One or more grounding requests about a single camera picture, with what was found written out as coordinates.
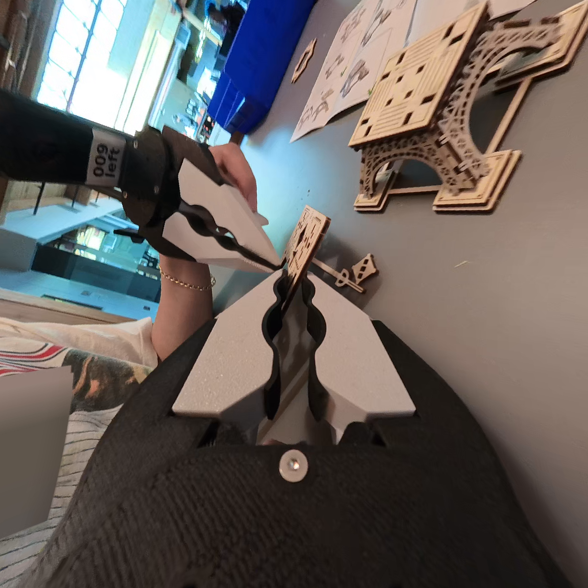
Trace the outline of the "person's left forearm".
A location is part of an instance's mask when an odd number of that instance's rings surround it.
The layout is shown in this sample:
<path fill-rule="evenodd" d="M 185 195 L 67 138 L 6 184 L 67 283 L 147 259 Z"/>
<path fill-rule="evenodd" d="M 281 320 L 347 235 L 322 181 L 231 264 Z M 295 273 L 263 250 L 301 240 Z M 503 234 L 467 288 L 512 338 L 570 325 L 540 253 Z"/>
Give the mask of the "person's left forearm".
<path fill-rule="evenodd" d="M 212 289 L 216 280 L 208 268 L 183 279 L 160 269 L 160 302 L 151 342 L 159 361 L 212 319 Z"/>

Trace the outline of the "bright window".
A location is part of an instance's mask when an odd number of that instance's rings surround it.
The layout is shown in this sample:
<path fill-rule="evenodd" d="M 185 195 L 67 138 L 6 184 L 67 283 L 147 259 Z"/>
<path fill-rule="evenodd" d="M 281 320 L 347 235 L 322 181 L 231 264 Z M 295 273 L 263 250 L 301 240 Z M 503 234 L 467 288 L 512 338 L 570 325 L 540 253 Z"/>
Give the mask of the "bright window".
<path fill-rule="evenodd" d="M 181 1 L 58 1 L 37 102 L 133 135 L 149 118 Z"/>

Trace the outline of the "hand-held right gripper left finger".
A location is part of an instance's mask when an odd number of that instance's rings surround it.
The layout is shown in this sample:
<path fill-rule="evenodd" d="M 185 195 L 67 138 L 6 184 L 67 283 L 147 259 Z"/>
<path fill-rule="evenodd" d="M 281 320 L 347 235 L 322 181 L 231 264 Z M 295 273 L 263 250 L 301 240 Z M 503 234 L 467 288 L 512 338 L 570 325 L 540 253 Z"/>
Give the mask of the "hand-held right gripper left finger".
<path fill-rule="evenodd" d="M 278 270 L 217 316 L 174 414 L 211 417 L 245 432 L 275 417 L 281 372 L 274 340 L 287 289 L 287 273 Z"/>

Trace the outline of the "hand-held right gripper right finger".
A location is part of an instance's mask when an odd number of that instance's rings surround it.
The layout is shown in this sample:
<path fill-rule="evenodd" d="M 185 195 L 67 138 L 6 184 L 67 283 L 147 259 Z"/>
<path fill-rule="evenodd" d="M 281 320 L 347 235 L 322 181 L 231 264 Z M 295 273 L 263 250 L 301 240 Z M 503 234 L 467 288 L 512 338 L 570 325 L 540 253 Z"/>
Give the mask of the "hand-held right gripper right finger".
<path fill-rule="evenodd" d="M 315 275 L 302 285 L 313 340 L 308 405 L 334 443 L 351 423 L 411 417 L 416 407 L 371 318 Z"/>

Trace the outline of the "person's left hand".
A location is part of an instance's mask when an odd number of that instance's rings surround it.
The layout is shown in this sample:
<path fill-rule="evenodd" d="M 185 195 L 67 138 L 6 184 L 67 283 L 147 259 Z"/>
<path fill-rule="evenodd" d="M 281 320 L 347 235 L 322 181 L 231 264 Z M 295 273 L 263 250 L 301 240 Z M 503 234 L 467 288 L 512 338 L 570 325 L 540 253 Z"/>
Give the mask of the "person's left hand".
<path fill-rule="evenodd" d="M 209 149 L 224 180 L 237 188 L 250 209 L 258 209 L 258 186 L 254 173 L 241 148 L 236 143 L 211 146 Z"/>

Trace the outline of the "grey desk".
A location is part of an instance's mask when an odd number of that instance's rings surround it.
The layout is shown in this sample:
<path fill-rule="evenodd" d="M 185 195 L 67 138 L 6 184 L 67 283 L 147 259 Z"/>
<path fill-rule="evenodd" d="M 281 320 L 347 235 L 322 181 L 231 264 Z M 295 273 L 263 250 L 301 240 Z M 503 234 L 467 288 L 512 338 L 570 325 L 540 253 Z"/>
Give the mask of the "grey desk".
<path fill-rule="evenodd" d="M 319 259 L 378 276 L 350 300 L 407 343 L 467 404 L 498 452 L 537 535 L 587 587 L 587 41 L 571 68 L 530 89 L 502 146 L 522 158 L 493 213 L 437 214 L 429 194 L 353 209 L 362 107 L 290 143 L 339 26 L 356 1 L 318 1 L 242 150 L 279 252 L 306 204 L 332 219 Z"/>

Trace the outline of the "thin wooden strip piece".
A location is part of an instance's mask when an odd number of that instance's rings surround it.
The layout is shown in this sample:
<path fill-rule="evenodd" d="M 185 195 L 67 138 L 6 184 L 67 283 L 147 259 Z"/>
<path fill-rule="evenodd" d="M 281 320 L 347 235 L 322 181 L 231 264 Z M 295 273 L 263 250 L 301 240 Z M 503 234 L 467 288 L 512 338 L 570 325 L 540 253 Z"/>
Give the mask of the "thin wooden strip piece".
<path fill-rule="evenodd" d="M 347 286 L 347 287 L 352 288 L 353 290 L 355 290 L 358 293 L 365 293 L 364 288 L 361 287 L 360 285 L 358 285 L 350 277 L 349 270 L 342 269 L 341 271 L 338 271 L 338 270 L 336 270 L 334 268 L 331 268 L 326 263 L 318 260 L 317 258 L 313 258 L 312 264 L 314 264 L 314 266 L 316 266 L 317 268 L 323 270 L 325 273 L 327 273 L 327 274 L 331 275 L 332 277 L 334 277 L 335 278 L 335 285 L 336 285 L 336 287 L 341 288 L 343 286 Z"/>

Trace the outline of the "person's printed shirt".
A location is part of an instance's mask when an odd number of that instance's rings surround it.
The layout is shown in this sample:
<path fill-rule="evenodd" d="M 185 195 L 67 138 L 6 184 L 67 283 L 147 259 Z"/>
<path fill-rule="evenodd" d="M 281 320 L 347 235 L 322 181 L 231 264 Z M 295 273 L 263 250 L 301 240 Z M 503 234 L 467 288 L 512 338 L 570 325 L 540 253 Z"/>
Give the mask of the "person's printed shirt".
<path fill-rule="evenodd" d="M 152 320 L 63 325 L 1 318 L 1 375 L 68 366 L 72 401 L 48 519 L 1 540 L 1 587 L 16 586 L 63 518 L 110 422 L 158 365 Z"/>

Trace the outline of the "wooden puzzle parts sheet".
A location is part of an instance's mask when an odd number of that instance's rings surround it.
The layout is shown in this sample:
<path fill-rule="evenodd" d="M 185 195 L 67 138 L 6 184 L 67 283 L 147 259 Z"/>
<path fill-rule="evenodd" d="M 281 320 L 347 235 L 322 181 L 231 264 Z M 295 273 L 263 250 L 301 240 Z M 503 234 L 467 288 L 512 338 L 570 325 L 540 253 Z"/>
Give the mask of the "wooden puzzle parts sheet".
<path fill-rule="evenodd" d="M 295 293 L 306 277 L 311 262 L 328 232 L 331 219 L 306 205 L 290 236 L 285 250 L 288 287 L 283 298 L 282 312 L 288 310 Z"/>

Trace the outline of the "wooden tower base model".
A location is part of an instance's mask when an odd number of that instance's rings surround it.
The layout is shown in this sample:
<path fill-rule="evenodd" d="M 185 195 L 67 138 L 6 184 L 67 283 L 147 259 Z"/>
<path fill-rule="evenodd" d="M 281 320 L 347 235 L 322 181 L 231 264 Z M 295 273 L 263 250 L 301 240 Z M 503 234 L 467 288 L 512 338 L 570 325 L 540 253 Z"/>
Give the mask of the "wooden tower base model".
<path fill-rule="evenodd" d="M 587 35 L 587 1 L 538 21 L 498 21 L 480 2 L 393 54 L 349 147 L 361 152 L 356 212 L 381 212 L 393 195 L 435 193 L 437 213 L 490 213 L 521 151 L 499 151 L 534 81 L 567 70 Z M 517 87 L 489 146 L 470 119 L 480 87 Z"/>

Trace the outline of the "blue plastic bin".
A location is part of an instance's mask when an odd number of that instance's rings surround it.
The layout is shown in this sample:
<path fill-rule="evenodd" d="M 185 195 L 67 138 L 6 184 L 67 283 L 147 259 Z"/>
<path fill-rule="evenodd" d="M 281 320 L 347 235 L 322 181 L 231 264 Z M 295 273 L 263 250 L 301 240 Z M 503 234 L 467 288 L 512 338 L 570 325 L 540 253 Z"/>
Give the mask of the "blue plastic bin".
<path fill-rule="evenodd" d="M 251 1 L 229 51 L 208 114 L 246 135 L 268 114 L 315 1 Z"/>

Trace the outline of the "wooden plank bench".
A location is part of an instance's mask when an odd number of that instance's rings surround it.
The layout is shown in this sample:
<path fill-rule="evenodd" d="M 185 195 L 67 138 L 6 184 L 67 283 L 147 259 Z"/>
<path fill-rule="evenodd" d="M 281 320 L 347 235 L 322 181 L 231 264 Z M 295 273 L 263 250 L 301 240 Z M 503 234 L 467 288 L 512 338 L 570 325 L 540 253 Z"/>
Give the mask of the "wooden plank bench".
<path fill-rule="evenodd" d="M 24 323 L 57 323 L 62 325 L 114 325 L 133 322 L 134 319 L 111 315 L 101 311 L 63 310 L 35 306 L 1 299 L 1 318 Z"/>

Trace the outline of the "white instruction sheet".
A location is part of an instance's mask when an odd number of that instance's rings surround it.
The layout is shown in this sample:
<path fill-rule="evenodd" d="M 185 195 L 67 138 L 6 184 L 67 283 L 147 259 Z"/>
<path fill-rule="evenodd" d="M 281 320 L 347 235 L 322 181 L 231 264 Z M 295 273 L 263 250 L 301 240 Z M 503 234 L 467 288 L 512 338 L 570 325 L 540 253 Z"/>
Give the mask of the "white instruction sheet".
<path fill-rule="evenodd" d="M 290 142 L 368 100 L 398 50 L 480 1 L 361 1 L 342 21 Z"/>

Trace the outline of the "small square wooden piece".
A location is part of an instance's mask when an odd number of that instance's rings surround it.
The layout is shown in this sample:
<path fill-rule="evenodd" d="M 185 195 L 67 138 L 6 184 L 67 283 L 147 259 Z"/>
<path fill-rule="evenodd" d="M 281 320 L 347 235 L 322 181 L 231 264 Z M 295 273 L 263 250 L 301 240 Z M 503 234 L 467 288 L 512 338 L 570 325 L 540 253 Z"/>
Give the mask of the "small square wooden piece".
<path fill-rule="evenodd" d="M 372 253 L 367 254 L 351 268 L 353 279 L 356 284 L 361 284 L 367 278 L 379 273 L 378 267 Z"/>

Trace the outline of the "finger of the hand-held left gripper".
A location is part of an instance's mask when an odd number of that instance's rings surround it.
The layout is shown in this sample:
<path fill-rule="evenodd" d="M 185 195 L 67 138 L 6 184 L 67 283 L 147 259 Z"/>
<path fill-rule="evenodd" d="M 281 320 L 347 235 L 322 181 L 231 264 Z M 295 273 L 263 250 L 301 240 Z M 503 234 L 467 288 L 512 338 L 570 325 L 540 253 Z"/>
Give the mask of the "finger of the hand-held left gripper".
<path fill-rule="evenodd" d="M 215 237 L 200 235 L 181 213 L 174 213 L 166 220 L 163 237 L 199 263 L 256 273 L 273 273 L 282 269 L 282 262 L 254 261 L 239 251 L 223 247 Z"/>
<path fill-rule="evenodd" d="M 253 212 L 235 187 L 219 185 L 184 159 L 178 174 L 180 202 L 176 213 L 203 236 L 215 237 L 225 248 L 254 261 L 278 264 L 278 255 L 264 227 L 268 220 Z"/>

